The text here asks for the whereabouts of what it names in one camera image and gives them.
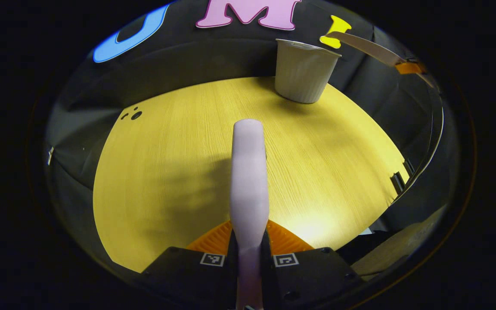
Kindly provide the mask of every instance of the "black hole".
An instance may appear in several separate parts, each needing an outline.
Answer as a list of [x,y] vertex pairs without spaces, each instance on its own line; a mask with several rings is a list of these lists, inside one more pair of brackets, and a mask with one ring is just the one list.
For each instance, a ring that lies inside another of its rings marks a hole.
[[132,120],[135,120],[135,119],[139,118],[139,116],[141,116],[141,114],[143,114],[143,112],[139,111],[139,112],[137,112],[136,114],[133,114],[133,115],[131,116],[131,119],[132,119]]
[[284,294],[284,300],[294,301],[298,298],[300,298],[300,294],[297,291],[291,291]]

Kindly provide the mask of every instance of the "wood grain surface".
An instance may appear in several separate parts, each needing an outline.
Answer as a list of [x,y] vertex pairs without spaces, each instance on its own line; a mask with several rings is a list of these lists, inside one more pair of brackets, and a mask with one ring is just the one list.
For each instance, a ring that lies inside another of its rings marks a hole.
[[210,82],[124,109],[93,193],[114,262],[141,272],[167,247],[185,247],[229,219],[233,124],[243,118],[263,123],[271,220],[315,248],[336,249],[386,210],[396,196],[390,177],[408,175],[380,126],[330,85],[318,102],[299,104],[273,83]]

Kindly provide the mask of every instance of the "blue letter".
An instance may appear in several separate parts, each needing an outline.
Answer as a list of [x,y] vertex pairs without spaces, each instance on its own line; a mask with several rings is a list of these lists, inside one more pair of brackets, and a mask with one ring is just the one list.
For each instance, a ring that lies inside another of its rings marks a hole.
[[129,39],[118,43],[117,39],[118,33],[120,33],[119,31],[110,36],[99,46],[95,47],[95,50],[93,51],[93,61],[104,62],[110,60],[125,53],[126,51],[129,51],[130,49],[136,47],[139,43],[148,39],[160,28],[160,26],[162,26],[168,6],[170,5],[167,4],[147,14],[143,23],[143,28],[141,28],[138,33]]

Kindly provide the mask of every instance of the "black backdrop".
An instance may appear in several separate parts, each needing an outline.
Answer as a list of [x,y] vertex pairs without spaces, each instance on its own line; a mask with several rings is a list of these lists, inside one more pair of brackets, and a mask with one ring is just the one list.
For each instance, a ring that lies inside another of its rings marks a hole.
[[[44,82],[52,75],[63,82],[74,69],[66,64],[80,63],[94,42],[156,2],[0,3],[0,308],[157,306],[79,250],[51,222],[47,194],[25,178],[26,135],[39,133],[39,143],[45,128],[41,118],[28,125]],[[496,4],[342,5],[412,43],[415,54],[443,61],[468,99],[479,150],[474,193],[453,234],[425,265],[361,308],[496,307]],[[53,70],[55,63],[64,66]]]

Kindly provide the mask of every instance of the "black screw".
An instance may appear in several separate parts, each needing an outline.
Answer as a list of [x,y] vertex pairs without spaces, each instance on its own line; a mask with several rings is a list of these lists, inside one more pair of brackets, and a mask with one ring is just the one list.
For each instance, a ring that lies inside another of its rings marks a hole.
[[287,301],[294,301],[298,298],[300,298],[300,294],[297,292],[297,291],[290,291],[286,294],[284,294],[284,300],[287,300]]

